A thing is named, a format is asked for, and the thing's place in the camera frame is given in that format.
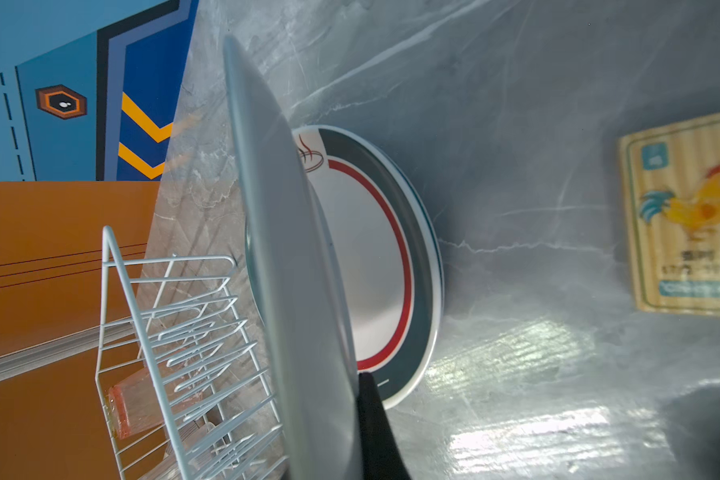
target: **black object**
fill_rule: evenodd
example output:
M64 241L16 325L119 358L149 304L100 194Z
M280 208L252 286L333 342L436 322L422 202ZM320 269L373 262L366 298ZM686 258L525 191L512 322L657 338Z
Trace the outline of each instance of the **black object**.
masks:
M389 427L382 398L378 394L376 380L370 373L360 374L358 395L358 420L362 446L362 469L364 480L411 480L405 469L398 444ZM280 480L290 480L288 471Z

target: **red ring on plate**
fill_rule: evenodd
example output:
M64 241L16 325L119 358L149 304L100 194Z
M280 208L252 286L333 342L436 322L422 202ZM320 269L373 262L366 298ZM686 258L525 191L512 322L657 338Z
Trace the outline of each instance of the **red ring on plate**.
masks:
M381 349L378 353L376 353L374 356L364 359L364 360L358 360L358 370L370 370L373 367L379 365L380 363L384 362L393 352L400 346L400 343L403 340L403 335L405 334L405 330L408 327L408 324L411 320L411 307L412 307L412 275L411 275L411 263L408 259L408 248L405 245L405 240L403 239L403 233L400 230L400 226L398 225L397 219L394 217L392 213L392 209L387 205L387 201L384 199L382 194L378 191L378 189L368 181L367 178L365 178L360 172L358 172L355 168L353 168L350 165L344 164L342 162L328 159L328 167L333 168L334 170L338 170L340 172L345 173L346 175L349 175L350 177L354 178L357 182L360 183L365 189L371 194L371 196L374 197L376 202L378 202L378 206L382 208L384 211L384 215L386 215L387 220L389 221L389 224L392 226L392 231L394 232L394 238L398 242L398 248L400 249L400 257L402 258L403 262L403 310L400 313L400 320L398 321L398 326L394 330L394 333L392 334L392 338L390 341L384 346L383 349Z

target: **rooster illustration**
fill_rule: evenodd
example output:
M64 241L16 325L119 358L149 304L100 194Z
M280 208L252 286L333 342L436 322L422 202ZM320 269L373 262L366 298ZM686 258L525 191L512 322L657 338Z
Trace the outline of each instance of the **rooster illustration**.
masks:
M686 232L688 240L703 240L700 233L714 234L713 225L720 224L720 165L711 168L693 197L678 198L670 189L652 190L640 198L640 216L650 225L651 219L662 214Z

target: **yellow chevron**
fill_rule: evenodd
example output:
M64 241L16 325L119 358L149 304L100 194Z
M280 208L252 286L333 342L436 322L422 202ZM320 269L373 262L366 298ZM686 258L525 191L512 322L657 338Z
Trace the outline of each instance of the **yellow chevron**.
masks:
M165 170L165 162L157 165L156 167L152 167L123 144L120 144L120 148L118 149L117 154L120 156L120 158L128 162L133 168L137 169L150 180L162 175L163 171Z
M130 117L131 120L136 122L136 125L140 126L142 130L144 130L150 137L152 137L152 140L159 143L168 137L170 137L170 132L173 129L173 122L169 123L165 127L158 127L155 122L152 121L151 118L149 118L141 108L139 108L138 105L134 103L133 100L130 99L128 95L123 92L123 111L126 115ZM120 144L120 151L123 150L123 144Z

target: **hexagon emblem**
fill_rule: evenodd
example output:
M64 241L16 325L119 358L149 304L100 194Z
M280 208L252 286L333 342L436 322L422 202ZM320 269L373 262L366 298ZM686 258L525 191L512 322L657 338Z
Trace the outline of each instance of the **hexagon emblem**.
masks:
M38 98L38 108L62 120L82 117L88 113L86 98L71 88L55 85L38 88L34 92Z

